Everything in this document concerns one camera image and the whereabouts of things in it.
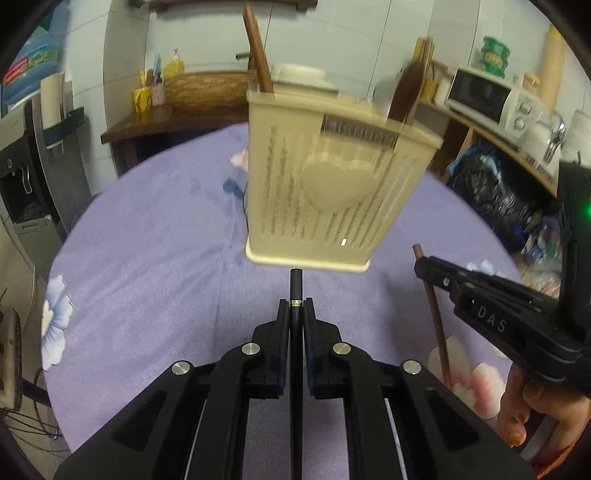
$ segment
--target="wooden shelf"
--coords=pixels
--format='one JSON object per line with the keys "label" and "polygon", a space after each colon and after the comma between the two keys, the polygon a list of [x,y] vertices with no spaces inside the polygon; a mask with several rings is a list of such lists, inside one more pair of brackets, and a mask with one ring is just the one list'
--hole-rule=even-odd
{"label": "wooden shelf", "polygon": [[521,165],[521,167],[524,168],[533,178],[535,178],[546,190],[548,190],[548,192],[556,197],[556,184],[550,181],[548,177],[531,165],[517,150],[503,142],[499,137],[481,127],[480,125],[468,120],[466,117],[461,116],[459,113],[451,111],[449,108],[435,105],[429,100],[420,100],[419,103],[437,112],[440,112],[443,115],[446,115],[460,124],[465,125],[476,135],[489,141],[491,144],[499,148],[499,150],[509,155],[513,160]]}
{"label": "wooden shelf", "polygon": [[147,112],[132,113],[100,136],[101,143],[132,140],[147,135],[207,130],[248,122],[248,105],[203,112],[185,112],[170,105],[153,107]]}
{"label": "wooden shelf", "polygon": [[[297,11],[305,12],[308,7],[315,8],[318,5],[318,0],[267,0],[268,2],[275,1],[280,4],[294,5]],[[213,3],[216,0],[149,0],[148,9],[154,12],[166,12],[170,7],[187,4],[202,4]]]}

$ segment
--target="beige plastic basket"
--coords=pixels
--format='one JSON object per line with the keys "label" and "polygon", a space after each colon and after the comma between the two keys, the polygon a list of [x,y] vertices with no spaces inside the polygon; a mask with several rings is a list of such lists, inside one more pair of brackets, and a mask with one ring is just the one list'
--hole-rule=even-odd
{"label": "beige plastic basket", "polygon": [[247,97],[247,257],[367,270],[441,138],[336,95],[286,89]]}

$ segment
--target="microwave oven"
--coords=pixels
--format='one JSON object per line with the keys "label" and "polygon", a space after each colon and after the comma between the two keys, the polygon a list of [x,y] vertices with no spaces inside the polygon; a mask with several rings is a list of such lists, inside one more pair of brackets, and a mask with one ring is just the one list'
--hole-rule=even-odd
{"label": "microwave oven", "polygon": [[514,145],[545,111],[533,93],[469,67],[458,68],[446,105]]}

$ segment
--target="black bag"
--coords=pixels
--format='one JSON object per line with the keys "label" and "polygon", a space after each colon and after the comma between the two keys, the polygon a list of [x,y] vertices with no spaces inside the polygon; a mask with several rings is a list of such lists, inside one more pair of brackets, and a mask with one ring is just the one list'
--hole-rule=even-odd
{"label": "black bag", "polygon": [[549,193],[511,157],[482,139],[450,169],[447,186],[482,217],[510,254],[520,252],[533,214],[552,201]]}

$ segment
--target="yellow cup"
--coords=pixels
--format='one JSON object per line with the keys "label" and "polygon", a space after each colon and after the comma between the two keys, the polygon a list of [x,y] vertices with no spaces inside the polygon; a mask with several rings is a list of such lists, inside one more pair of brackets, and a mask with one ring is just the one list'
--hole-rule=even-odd
{"label": "yellow cup", "polygon": [[151,87],[143,87],[134,90],[134,106],[136,112],[147,112],[152,108]]}

